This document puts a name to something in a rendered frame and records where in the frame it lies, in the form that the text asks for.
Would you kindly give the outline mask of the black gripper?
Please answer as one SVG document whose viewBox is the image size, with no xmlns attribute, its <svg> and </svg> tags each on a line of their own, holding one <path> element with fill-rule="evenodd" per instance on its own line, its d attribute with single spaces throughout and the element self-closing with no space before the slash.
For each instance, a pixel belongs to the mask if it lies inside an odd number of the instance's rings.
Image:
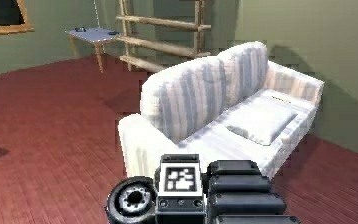
<svg viewBox="0 0 358 224">
<path fill-rule="evenodd" d="M 156 191 L 153 179 L 134 176 L 109 193 L 105 213 L 109 224 L 154 224 Z"/>
</svg>

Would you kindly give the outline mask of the white pillow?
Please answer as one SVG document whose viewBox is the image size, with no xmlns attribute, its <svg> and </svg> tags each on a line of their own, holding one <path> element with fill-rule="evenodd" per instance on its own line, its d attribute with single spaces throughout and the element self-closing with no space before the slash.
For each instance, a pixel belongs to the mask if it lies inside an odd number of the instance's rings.
<svg viewBox="0 0 358 224">
<path fill-rule="evenodd" d="M 277 105 L 244 105 L 228 115 L 225 127 L 256 144 L 269 146 L 296 116 L 296 112 Z"/>
</svg>

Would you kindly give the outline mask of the white striped sofa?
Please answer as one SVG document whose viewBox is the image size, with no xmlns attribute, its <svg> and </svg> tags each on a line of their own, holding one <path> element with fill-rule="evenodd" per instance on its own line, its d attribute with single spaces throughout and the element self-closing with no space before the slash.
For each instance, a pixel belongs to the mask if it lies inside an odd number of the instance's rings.
<svg viewBox="0 0 358 224">
<path fill-rule="evenodd" d="M 308 133 L 323 87 L 319 79 L 270 61 L 259 41 L 164 69 L 143 84 L 139 112 L 119 122 L 126 173 L 153 176 L 162 155 L 197 154 L 203 167 L 252 160 L 272 178 Z M 231 112 L 257 104 L 297 113 L 269 146 L 225 127 Z"/>
</svg>

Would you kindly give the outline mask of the wooden ladder shelf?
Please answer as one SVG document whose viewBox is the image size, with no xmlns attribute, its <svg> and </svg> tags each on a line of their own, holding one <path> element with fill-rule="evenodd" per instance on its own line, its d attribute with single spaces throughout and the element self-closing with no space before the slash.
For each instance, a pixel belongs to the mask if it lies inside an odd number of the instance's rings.
<svg viewBox="0 0 358 224">
<path fill-rule="evenodd" d="M 117 38 L 124 43 L 120 60 L 158 72 L 180 61 L 209 56 L 204 49 L 206 0 L 118 0 L 116 20 L 122 25 Z"/>
</svg>

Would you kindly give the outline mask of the blue top wooden table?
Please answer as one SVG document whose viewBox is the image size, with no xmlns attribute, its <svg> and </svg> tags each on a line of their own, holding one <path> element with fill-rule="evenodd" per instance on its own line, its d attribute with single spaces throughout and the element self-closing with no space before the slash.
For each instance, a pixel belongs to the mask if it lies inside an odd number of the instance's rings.
<svg viewBox="0 0 358 224">
<path fill-rule="evenodd" d="M 92 44 L 95 49 L 95 55 L 97 58 L 99 71 L 100 73 L 103 73 L 103 63 L 102 63 L 102 54 L 104 53 L 103 45 L 109 42 L 114 42 L 121 35 L 121 33 L 114 31 L 117 32 L 118 34 L 109 35 L 108 33 L 113 31 L 101 27 L 85 28 L 85 29 L 86 32 L 76 32 L 74 29 L 67 31 L 74 56 L 77 56 L 77 48 L 74 43 L 75 39 Z"/>
</svg>

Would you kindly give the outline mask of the wooden framed window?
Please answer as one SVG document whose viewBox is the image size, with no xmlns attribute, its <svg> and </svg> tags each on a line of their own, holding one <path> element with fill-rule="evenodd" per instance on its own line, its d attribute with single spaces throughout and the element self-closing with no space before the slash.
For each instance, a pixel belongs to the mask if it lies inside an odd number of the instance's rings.
<svg viewBox="0 0 358 224">
<path fill-rule="evenodd" d="M 0 0 L 0 35 L 33 31 L 25 0 Z"/>
</svg>

